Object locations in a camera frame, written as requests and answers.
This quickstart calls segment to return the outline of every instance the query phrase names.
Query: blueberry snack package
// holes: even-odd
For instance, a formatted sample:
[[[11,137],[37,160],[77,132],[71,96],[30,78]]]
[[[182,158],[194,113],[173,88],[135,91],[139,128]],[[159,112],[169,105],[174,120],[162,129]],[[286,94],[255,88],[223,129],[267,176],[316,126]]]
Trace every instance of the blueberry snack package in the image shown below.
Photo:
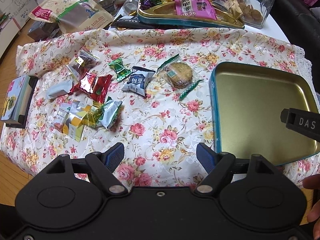
[[[146,87],[154,74],[154,70],[133,66],[129,81],[124,84],[122,91],[133,91],[139,95],[145,96]]]

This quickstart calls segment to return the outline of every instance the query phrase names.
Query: finger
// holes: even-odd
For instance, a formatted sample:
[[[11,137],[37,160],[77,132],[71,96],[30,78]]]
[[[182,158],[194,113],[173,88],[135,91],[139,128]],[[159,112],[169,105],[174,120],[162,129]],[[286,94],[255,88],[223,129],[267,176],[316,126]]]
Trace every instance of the finger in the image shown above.
[[[313,238],[314,240],[320,238],[320,219],[313,226]]]
[[[302,181],[302,185],[304,188],[307,188],[307,189],[320,189],[320,174],[306,177]]]
[[[318,201],[314,206],[311,208],[310,212],[307,215],[307,221],[313,222],[320,217],[320,201]]]

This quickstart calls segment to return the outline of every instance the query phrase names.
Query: cookie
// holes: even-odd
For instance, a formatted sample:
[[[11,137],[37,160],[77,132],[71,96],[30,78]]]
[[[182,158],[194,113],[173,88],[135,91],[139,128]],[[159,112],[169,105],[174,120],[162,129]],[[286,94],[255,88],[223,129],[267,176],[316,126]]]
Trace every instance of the cookie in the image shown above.
[[[183,62],[171,63],[167,70],[167,78],[175,88],[185,88],[192,82],[192,69]]]

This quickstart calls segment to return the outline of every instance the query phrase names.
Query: purple candy wrapper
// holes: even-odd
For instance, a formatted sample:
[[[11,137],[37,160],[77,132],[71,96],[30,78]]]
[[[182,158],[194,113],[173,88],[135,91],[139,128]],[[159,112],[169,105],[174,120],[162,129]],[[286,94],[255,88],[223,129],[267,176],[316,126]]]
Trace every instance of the purple candy wrapper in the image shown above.
[[[209,0],[174,0],[177,15],[217,20],[216,12]]]

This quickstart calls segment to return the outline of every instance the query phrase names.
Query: screw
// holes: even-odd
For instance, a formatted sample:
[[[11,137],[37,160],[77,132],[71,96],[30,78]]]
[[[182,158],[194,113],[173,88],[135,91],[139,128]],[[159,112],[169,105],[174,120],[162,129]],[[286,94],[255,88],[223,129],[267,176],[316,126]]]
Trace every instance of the screw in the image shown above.
[[[125,190],[124,186],[121,186],[121,185],[113,185],[109,188],[109,191],[113,194],[122,193],[124,192],[124,190]]]
[[[24,236],[23,240],[34,240],[32,236]]]
[[[211,191],[213,191],[213,188],[209,185],[200,185],[197,187],[197,191],[199,191],[200,193],[210,193]]]
[[[158,196],[158,197],[163,197],[164,195],[165,195],[165,193],[162,192],[162,191],[157,192],[157,196]]]

